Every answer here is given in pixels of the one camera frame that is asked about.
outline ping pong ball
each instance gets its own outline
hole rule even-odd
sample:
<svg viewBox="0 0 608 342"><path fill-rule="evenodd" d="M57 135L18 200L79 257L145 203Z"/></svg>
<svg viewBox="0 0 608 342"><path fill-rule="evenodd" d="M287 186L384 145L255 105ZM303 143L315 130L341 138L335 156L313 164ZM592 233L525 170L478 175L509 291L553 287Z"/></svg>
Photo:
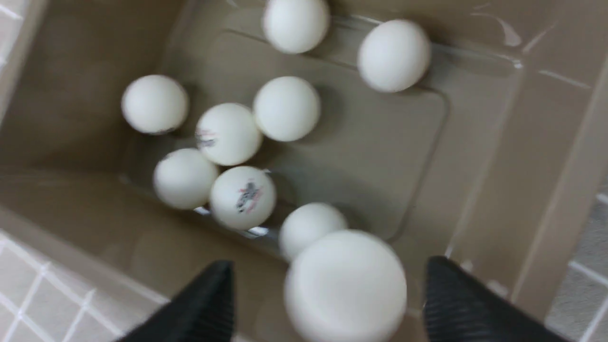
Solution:
<svg viewBox="0 0 608 342"><path fill-rule="evenodd" d="M207 203L219 175L217 166L195 148L169 153L154 169L154 191L175 209L194 209Z"/></svg>
<svg viewBox="0 0 608 342"><path fill-rule="evenodd" d="M271 178L251 166L222 173L211 188L211 215L222 225L248 230L262 224L274 210L277 193Z"/></svg>
<svg viewBox="0 0 608 342"><path fill-rule="evenodd" d="M285 306L309 342L386 342L406 312L406 277L385 242L338 231L302 251L285 280Z"/></svg>
<svg viewBox="0 0 608 342"><path fill-rule="evenodd" d="M301 54L317 46L330 26L324 0L269 0L262 27L266 39L285 54Z"/></svg>
<svg viewBox="0 0 608 342"><path fill-rule="evenodd" d="M196 138L203 154L223 166L247 161L262 143L251 110L238 103L222 103L207 110L196 124Z"/></svg>
<svg viewBox="0 0 608 342"><path fill-rule="evenodd" d="M292 212L281 227L278 244L289 260L331 232L348 229L346 218L326 203L309 203Z"/></svg>
<svg viewBox="0 0 608 342"><path fill-rule="evenodd" d="M276 141L294 141L313 130L321 101L307 81L286 76L265 84L255 96L255 121L264 135Z"/></svg>
<svg viewBox="0 0 608 342"><path fill-rule="evenodd" d="M374 28L359 48L363 80L379 92L414 85L430 63L430 41L424 30L407 20L391 20Z"/></svg>
<svg viewBox="0 0 608 342"><path fill-rule="evenodd" d="M186 119L188 94L177 81L167 76L144 76L125 90L122 113L131 127L141 133L167 133Z"/></svg>

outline floor tile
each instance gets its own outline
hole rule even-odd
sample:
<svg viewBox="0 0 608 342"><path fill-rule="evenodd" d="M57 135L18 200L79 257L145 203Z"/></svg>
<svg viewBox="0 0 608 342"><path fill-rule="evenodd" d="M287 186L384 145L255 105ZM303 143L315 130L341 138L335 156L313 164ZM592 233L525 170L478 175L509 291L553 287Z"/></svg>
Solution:
<svg viewBox="0 0 608 342"><path fill-rule="evenodd" d="M109 342L115 338L116 336L108 328L85 313L68 342Z"/></svg>
<svg viewBox="0 0 608 342"><path fill-rule="evenodd" d="M574 260L608 276L608 205L596 202L587 221Z"/></svg>
<svg viewBox="0 0 608 342"><path fill-rule="evenodd" d="M47 258L46 256L42 255L40 252L38 252L37 250L33 249L30 246L27 246L21 242L15 242L14 243L18 248L21 248L25 253L27 253L32 260L37 263L38 265L42 265L45 264L49 261L49 258Z"/></svg>
<svg viewBox="0 0 608 342"><path fill-rule="evenodd" d="M57 280L59 280L65 286L69 287L80 299L84 299L85 295L93 290L93 286L91 286L88 282L84 281L80 276L62 266L54 264L51 265L49 268L49 273L54 275Z"/></svg>
<svg viewBox="0 0 608 342"><path fill-rule="evenodd" d="M78 304L43 279L26 314L55 341L61 341L79 310Z"/></svg>
<svg viewBox="0 0 608 342"><path fill-rule="evenodd" d="M0 254L0 293L20 306L36 278L37 271L9 248Z"/></svg>
<svg viewBox="0 0 608 342"><path fill-rule="evenodd" d="M6 331L8 331L14 318L15 316L13 315L13 313L10 312L7 308L5 308L2 304L0 304L0 341L2 340L2 337L6 334Z"/></svg>
<svg viewBox="0 0 608 342"><path fill-rule="evenodd" d="M24 13L25 5L28 0L0 0L0 5L6 7L9 11L22 15Z"/></svg>
<svg viewBox="0 0 608 342"><path fill-rule="evenodd" d="M20 322L13 332L10 342L44 342L25 323Z"/></svg>
<svg viewBox="0 0 608 342"><path fill-rule="evenodd" d="M595 329L589 342L606 342L608 341L608 314L604 315L604 319Z"/></svg>
<svg viewBox="0 0 608 342"><path fill-rule="evenodd" d="M606 296L608 288L569 268L546 323L565 336L578 340Z"/></svg>

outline tile grout line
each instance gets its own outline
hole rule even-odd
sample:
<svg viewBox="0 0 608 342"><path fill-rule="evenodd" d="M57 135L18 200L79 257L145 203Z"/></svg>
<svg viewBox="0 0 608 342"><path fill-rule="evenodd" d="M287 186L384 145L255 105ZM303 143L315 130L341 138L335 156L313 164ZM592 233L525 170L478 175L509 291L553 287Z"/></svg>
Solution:
<svg viewBox="0 0 608 342"><path fill-rule="evenodd" d="M21 246L16 244L15 242L8 240L7 248L10 249L13 253L17 254L23 261L25 261L28 265L39 270L43 264L37 262L26 250L24 250Z"/></svg>
<svg viewBox="0 0 608 342"><path fill-rule="evenodd" d="M86 311L89 313L89 315L93 316L93 318L95 318L101 325L103 325L106 329L110 330L110 332L113 333L115 336L124 335L125 332L122 331L122 329L119 329L117 326L115 326L114 323L110 322L106 318L106 316L102 315L102 313L99 312L94 307L87 306Z"/></svg>
<svg viewBox="0 0 608 342"><path fill-rule="evenodd" d="M9 10L5 5L0 4L0 12L6 14L7 16L13 18L13 19L17 19L17 20L21 20L23 19L22 16L18 15L17 13Z"/></svg>
<svg viewBox="0 0 608 342"><path fill-rule="evenodd" d="M49 336L49 334L44 329L42 329L39 325L32 321L29 316L23 315L21 320L44 342L55 342L55 340L53 340L53 338Z"/></svg>
<svg viewBox="0 0 608 342"><path fill-rule="evenodd" d="M587 267L587 266L585 266L585 265L583 265L583 264L581 264L579 262L576 262L574 260L569 261L568 262L568 266L572 267L576 271L579 271L580 273L584 273L587 277L591 278L591 280L599 282L603 286L608 287L608 278L606 278L603 275L597 273L596 271L593 271L589 267Z"/></svg>
<svg viewBox="0 0 608 342"><path fill-rule="evenodd" d="M591 337L593 337L593 334L595 333L595 330L602 322L602 319L604 318L604 314L606 314L606 312L608 312L608 296L606 296L604 302L602 302L602 305L599 307L599 310L595 313L595 316L587 326L587 330L585 330L585 333L582 335L579 342L590 341Z"/></svg>
<svg viewBox="0 0 608 342"><path fill-rule="evenodd" d="M17 307L17 305L15 305L3 293L0 293L0 305L3 305L10 313L15 316L19 313L19 308ZM53 338L51 338L42 327L34 323L34 321L32 321L27 315L23 315L22 320L44 342L54 342Z"/></svg>
<svg viewBox="0 0 608 342"><path fill-rule="evenodd" d="M47 273L45 278L51 283L51 285L53 285L57 290L59 290L59 292L66 295L66 297L71 299L73 302L80 306L84 305L84 299L82 299L79 295L76 294L76 292L72 291L69 286L67 286L59 278L57 278L57 276L53 274L53 272Z"/></svg>
<svg viewBox="0 0 608 342"><path fill-rule="evenodd" d="M72 336L73 336L74 332L76 331L76 327L78 326L78 323L80 323L80 321L82 320L82 317L84 317L86 308L89 306L89 303L93 299L94 294L95 294L95 289L87 292L87 294L85 295L85 300L83 300L82 306L80 307L80 310L78 311L78 313L76 314L76 317L72 321L72 324L70 324L70 328L67 330L67 333L63 337L62 342L68 342L69 340L72 339Z"/></svg>
<svg viewBox="0 0 608 342"><path fill-rule="evenodd" d="M17 329L17 325L22 320L23 314L25 314L25 311L27 310L28 306L30 305L30 302L32 301L34 295L38 291L38 287L40 287L40 283L42 283L44 274L46 273L46 270L48 269L49 266L50 266L50 262L44 264L42 266L42 268L39 270L38 274L36 275L36 278L34 279L34 282L32 282L32 286L30 286L30 289L28 290L28 292L26 294L26 298L23 300L23 303L21 303L21 307L19 307L19 310L17 311L17 313L15 315L15 319L13 319L13 322L10 324L9 330L7 331L6 335L4 335L4 339L2 342L9 342L10 338L15 333L15 330Z"/></svg>

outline white ball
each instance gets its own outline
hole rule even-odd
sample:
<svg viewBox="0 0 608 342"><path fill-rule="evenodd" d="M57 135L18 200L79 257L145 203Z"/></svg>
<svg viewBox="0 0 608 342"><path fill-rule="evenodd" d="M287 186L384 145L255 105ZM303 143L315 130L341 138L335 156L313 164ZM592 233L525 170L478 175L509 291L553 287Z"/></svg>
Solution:
<svg viewBox="0 0 608 342"><path fill-rule="evenodd" d="M218 167L195 148L169 153L154 169L154 191L176 209L198 208L209 200Z"/></svg>
<svg viewBox="0 0 608 342"><path fill-rule="evenodd" d="M167 76L144 76L125 90L122 113L131 127L141 133L167 133L184 123L188 115L188 94Z"/></svg>
<svg viewBox="0 0 608 342"><path fill-rule="evenodd" d="M224 166L247 161L262 143L251 110L238 103L222 103L207 110L196 125L196 137L203 154Z"/></svg>
<svg viewBox="0 0 608 342"><path fill-rule="evenodd" d="M281 227L281 252L294 260L303 250L331 232L348 229L344 215L326 203L309 203L292 212Z"/></svg>
<svg viewBox="0 0 608 342"><path fill-rule="evenodd" d="M430 63L430 41L422 28L406 20L391 20L374 28L359 48L361 77L380 92L414 85Z"/></svg>
<svg viewBox="0 0 608 342"><path fill-rule="evenodd" d="M269 0L262 27L266 39L285 54L301 54L317 46L330 26L324 0Z"/></svg>
<svg viewBox="0 0 608 342"><path fill-rule="evenodd" d="M267 137L294 141L310 133L319 121L321 100L307 81L279 77L265 84L255 96L255 121Z"/></svg>
<svg viewBox="0 0 608 342"><path fill-rule="evenodd" d="M211 188L209 202L215 220L232 229L248 230L270 217L277 192L264 171L239 166L218 177Z"/></svg>
<svg viewBox="0 0 608 342"><path fill-rule="evenodd" d="M406 312L406 277L379 238L338 231L291 263L285 305L296 331L310 342L384 342Z"/></svg>

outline white tiled floor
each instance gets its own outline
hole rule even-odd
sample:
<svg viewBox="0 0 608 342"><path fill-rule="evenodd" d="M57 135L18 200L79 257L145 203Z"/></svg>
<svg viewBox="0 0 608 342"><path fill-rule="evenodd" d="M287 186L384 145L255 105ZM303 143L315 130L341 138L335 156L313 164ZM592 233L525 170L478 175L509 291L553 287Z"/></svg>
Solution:
<svg viewBox="0 0 608 342"><path fill-rule="evenodd" d="M106 342L145 317L0 232L0 341Z"/></svg>
<svg viewBox="0 0 608 342"><path fill-rule="evenodd" d="M573 341L608 341L608 179L597 195L547 325Z"/></svg>

